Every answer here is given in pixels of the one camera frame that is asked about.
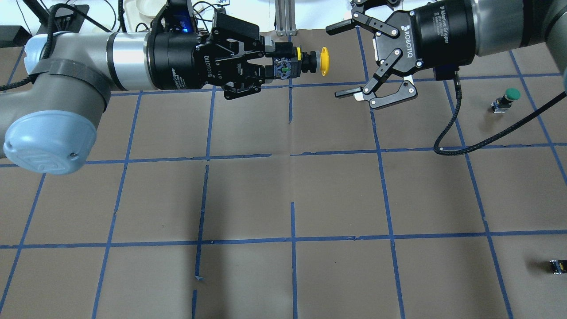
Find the white round object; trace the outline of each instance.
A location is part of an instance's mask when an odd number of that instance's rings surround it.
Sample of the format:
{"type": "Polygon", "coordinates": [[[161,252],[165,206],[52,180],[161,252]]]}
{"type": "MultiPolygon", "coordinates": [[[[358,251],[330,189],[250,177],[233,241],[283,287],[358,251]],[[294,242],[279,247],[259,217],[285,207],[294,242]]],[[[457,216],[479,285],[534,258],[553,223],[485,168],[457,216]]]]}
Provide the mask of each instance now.
{"type": "Polygon", "coordinates": [[[138,11],[149,18],[155,18],[165,4],[166,0],[136,0],[138,11]]]}

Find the robotic arm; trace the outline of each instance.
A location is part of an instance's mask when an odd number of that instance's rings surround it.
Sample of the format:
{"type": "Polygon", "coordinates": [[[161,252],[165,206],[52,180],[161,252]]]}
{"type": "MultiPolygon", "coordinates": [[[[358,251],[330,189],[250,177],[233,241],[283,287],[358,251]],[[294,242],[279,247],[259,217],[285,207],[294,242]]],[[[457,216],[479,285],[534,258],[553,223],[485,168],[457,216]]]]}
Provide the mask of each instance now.
{"type": "Polygon", "coordinates": [[[340,91],[381,109],[417,97],[412,74],[433,68],[437,80],[452,79],[475,55],[486,56],[546,42],[567,79],[567,0],[438,0],[411,11],[394,11],[386,21],[366,11],[401,7],[402,0],[352,0],[352,17],[327,27],[335,35],[360,26],[374,34],[377,71],[364,87],[340,91]],[[392,75],[404,78],[397,93],[376,92],[392,75]]]}
{"type": "MultiPolygon", "coordinates": [[[[68,6],[56,5],[52,16],[59,7],[68,6]]],[[[33,88],[0,95],[0,158],[38,173],[77,171],[96,140],[111,90],[212,84],[226,99],[235,99],[259,93],[274,79],[328,71],[326,48],[302,52],[293,43],[275,43],[261,36],[257,25],[224,9],[215,9],[210,33],[198,31],[193,11],[190,1],[168,0],[149,33],[57,32],[32,38],[24,60],[33,88]],[[272,64],[249,62],[260,57],[272,64]]]]}

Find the yellow disc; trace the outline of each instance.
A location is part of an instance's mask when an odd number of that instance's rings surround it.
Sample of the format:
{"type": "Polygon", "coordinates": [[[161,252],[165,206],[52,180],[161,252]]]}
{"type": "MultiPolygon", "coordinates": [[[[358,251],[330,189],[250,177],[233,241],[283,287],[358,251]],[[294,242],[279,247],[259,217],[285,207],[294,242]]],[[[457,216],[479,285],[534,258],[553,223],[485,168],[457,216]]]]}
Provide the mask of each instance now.
{"type": "Polygon", "coordinates": [[[321,74],[323,76],[329,73],[329,65],[330,65],[329,50],[326,47],[323,47],[323,49],[321,49],[321,74]]]}

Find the green cap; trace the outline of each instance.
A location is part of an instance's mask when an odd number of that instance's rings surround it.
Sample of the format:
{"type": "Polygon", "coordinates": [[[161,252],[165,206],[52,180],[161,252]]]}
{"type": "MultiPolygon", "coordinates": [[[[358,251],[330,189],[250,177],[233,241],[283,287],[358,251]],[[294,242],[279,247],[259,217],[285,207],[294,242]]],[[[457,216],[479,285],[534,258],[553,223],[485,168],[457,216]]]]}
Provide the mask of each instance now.
{"type": "Polygon", "coordinates": [[[520,94],[520,91],[513,87],[506,90],[506,98],[510,101],[519,100],[520,96],[522,96],[522,94],[520,94]]]}

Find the robotiq logo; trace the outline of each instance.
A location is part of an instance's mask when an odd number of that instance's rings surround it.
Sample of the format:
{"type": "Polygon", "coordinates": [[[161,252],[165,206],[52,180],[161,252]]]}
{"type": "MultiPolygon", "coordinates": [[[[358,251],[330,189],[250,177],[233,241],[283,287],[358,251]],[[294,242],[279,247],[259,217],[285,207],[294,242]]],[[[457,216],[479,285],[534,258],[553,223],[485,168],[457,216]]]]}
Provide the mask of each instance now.
{"type": "Polygon", "coordinates": [[[209,60],[209,56],[204,56],[205,58],[205,67],[207,68],[207,77],[213,78],[213,69],[211,67],[211,62],[209,60]]]}
{"type": "Polygon", "coordinates": [[[404,31],[405,37],[405,47],[406,51],[408,52],[408,58],[413,57],[413,43],[412,43],[412,34],[410,30],[412,29],[411,26],[401,26],[401,29],[404,31]]]}

